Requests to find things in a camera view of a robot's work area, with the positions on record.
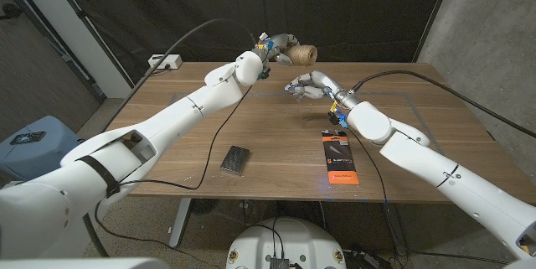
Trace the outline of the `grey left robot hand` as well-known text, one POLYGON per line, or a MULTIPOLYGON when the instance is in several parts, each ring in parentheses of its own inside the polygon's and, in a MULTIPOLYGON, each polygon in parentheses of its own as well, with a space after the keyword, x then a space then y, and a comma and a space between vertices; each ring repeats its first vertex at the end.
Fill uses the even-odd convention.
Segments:
POLYGON ((271 37, 262 34, 252 51, 259 55, 264 66, 267 66, 271 59, 281 65, 291 66, 292 60, 285 54, 285 50, 298 44, 299 41, 293 34, 277 34, 271 37))

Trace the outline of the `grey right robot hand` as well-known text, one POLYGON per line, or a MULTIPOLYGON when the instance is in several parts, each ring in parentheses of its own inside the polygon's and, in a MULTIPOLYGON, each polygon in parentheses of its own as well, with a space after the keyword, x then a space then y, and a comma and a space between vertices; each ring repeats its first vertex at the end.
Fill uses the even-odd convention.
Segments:
POLYGON ((321 99, 326 96, 347 109, 353 109, 360 103, 354 94, 319 70, 296 77, 286 85, 285 91, 297 98, 321 99))

